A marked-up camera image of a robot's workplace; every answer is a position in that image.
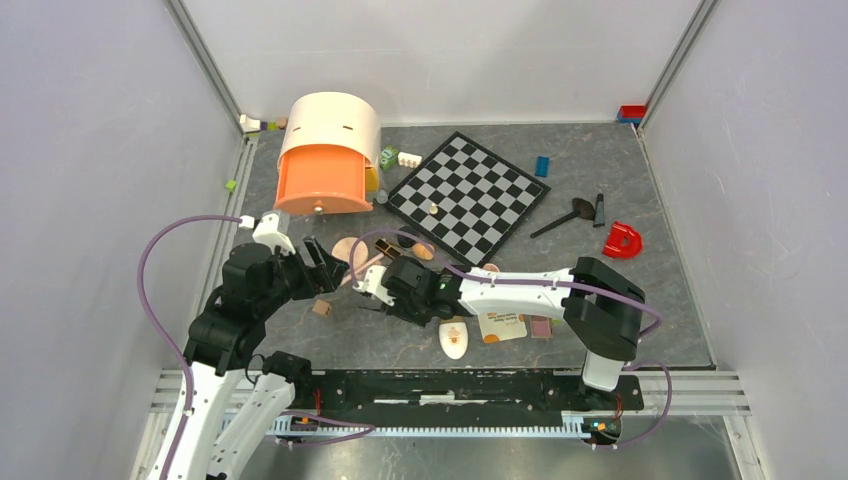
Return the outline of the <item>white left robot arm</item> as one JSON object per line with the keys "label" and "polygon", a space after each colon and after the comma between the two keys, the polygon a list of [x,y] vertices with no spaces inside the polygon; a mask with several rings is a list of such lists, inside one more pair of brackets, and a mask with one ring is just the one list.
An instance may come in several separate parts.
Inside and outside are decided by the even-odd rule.
{"label": "white left robot arm", "polygon": [[349,265],[305,240],[313,260],[297,250],[249,243],[234,247],[222,267],[222,283],[190,324],[182,357],[176,410],[150,473],[153,479],[233,479],[288,406],[302,407],[314,394],[309,360],[277,351],[264,360],[247,406],[225,432],[218,430],[228,402],[254,351],[266,336],[266,321],[292,300],[335,291]]}

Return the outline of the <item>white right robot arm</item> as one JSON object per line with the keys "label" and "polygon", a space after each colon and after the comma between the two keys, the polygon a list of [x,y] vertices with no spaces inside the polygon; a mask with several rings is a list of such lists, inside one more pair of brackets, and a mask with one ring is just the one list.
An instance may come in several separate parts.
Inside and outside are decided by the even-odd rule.
{"label": "white right robot arm", "polygon": [[586,349],[577,392],[591,408],[617,396],[624,366],[636,357],[642,318],[653,312],[640,288],[592,257],[579,258],[571,268],[536,273],[460,266],[437,271],[399,257],[368,268],[356,289],[378,299],[387,314],[421,325],[488,314],[564,321]]}

